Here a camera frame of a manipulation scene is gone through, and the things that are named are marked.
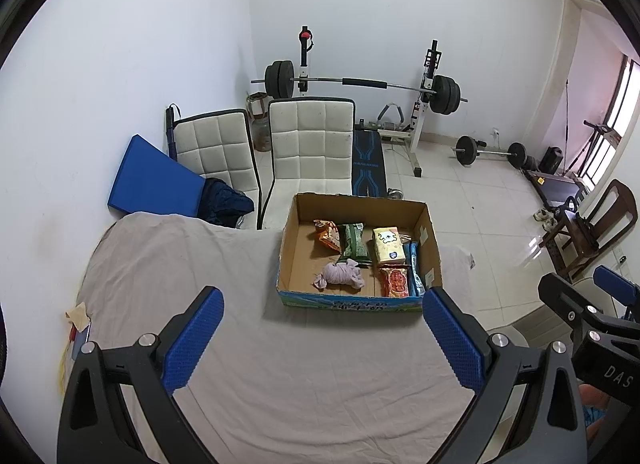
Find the open cardboard box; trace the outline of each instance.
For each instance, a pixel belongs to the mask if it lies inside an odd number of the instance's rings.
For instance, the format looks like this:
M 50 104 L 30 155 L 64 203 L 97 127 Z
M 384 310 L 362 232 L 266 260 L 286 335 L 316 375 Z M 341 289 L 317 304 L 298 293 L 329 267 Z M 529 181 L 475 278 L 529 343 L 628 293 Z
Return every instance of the open cardboard box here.
M 294 196 L 280 246 L 277 290 L 285 305 L 350 311 L 421 311 L 422 298 L 385 298 L 377 266 L 362 269 L 366 282 L 357 290 L 349 285 L 318 291 L 313 281 L 339 254 L 316 241 L 315 219 L 336 224 L 364 224 L 363 240 L 374 263 L 373 228 L 396 226 L 418 241 L 418 274 L 429 289 L 442 286 L 440 254 L 427 205 L 423 202 L 299 193 Z

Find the barbell on floor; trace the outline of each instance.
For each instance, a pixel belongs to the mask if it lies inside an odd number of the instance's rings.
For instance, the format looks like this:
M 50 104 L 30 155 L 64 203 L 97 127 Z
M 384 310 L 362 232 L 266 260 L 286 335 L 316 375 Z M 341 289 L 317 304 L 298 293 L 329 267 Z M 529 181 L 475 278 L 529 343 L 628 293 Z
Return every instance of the barbell on floor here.
M 456 153 L 456 158 L 461 165 L 465 167 L 473 164 L 480 154 L 493 154 L 508 157 L 513 168 L 518 170 L 526 168 L 529 163 L 530 155 L 527 155 L 527 149 L 522 143 L 512 143 L 507 152 L 497 152 L 491 150 L 478 150 L 478 142 L 469 136 L 462 136 L 456 143 L 456 148 L 452 149 Z
M 461 101 L 468 102 L 468 100 L 460 98 L 460 85 L 452 78 L 438 75 L 433 77 L 432 88 L 429 89 L 380 82 L 379 80 L 363 80 L 362 78 L 296 78 L 292 61 L 277 60 L 264 71 L 264 80 L 251 80 L 251 83 L 264 83 L 268 96 L 276 99 L 292 98 L 294 82 L 333 82 L 379 89 L 394 87 L 412 90 L 425 95 L 423 101 L 429 102 L 433 112 L 444 115 L 458 110 Z

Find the barbell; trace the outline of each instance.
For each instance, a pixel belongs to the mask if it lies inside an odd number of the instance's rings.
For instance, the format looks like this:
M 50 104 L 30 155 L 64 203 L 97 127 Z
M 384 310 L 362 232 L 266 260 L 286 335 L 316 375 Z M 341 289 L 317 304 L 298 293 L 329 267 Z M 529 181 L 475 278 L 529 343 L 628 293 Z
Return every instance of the barbell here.
M 473 164 L 480 154 L 493 154 L 508 157 L 511 166 L 518 170 L 526 168 L 525 165 L 530 163 L 530 159 L 533 159 L 530 155 L 527 155 L 527 149 L 522 143 L 512 143 L 507 152 L 478 150 L 478 144 L 482 147 L 486 147 L 486 143 L 484 143 L 484 141 L 476 141 L 472 137 L 462 136 L 456 143 L 456 148 L 451 150 L 456 153 L 456 158 L 460 164 L 465 167 Z
M 434 76 L 431 88 L 409 87 L 397 83 L 380 82 L 379 80 L 363 80 L 362 78 L 296 78 L 293 62 L 290 60 L 273 62 L 264 71 L 264 80 L 251 80 L 251 83 L 264 83 L 268 96 L 276 99 L 292 98 L 294 82 L 332 82 L 379 89 L 393 87 L 412 90 L 424 95 L 423 101 L 429 102 L 433 112 L 444 115 L 458 110 L 461 101 L 468 102 L 468 100 L 460 98 L 460 85 L 446 76 Z

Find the pink cloth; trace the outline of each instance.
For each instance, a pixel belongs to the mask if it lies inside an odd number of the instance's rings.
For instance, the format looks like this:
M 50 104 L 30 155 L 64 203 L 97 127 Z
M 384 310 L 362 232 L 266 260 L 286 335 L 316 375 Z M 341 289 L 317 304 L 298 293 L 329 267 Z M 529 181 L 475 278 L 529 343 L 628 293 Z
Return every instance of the pink cloth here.
M 347 259 L 345 263 L 326 264 L 322 273 L 316 276 L 314 285 L 318 289 L 325 289 L 328 283 L 351 285 L 355 289 L 362 289 L 365 286 L 358 263 L 351 259 Z

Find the yellow tissue pack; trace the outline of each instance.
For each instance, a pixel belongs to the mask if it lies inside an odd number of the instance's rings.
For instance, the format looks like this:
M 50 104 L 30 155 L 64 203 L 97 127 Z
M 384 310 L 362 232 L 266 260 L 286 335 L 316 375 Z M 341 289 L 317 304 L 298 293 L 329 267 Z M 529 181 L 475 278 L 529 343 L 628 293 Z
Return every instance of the yellow tissue pack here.
M 402 241 L 398 234 L 398 228 L 376 228 L 373 230 L 373 242 L 376 248 L 378 263 L 402 265 L 406 262 Z

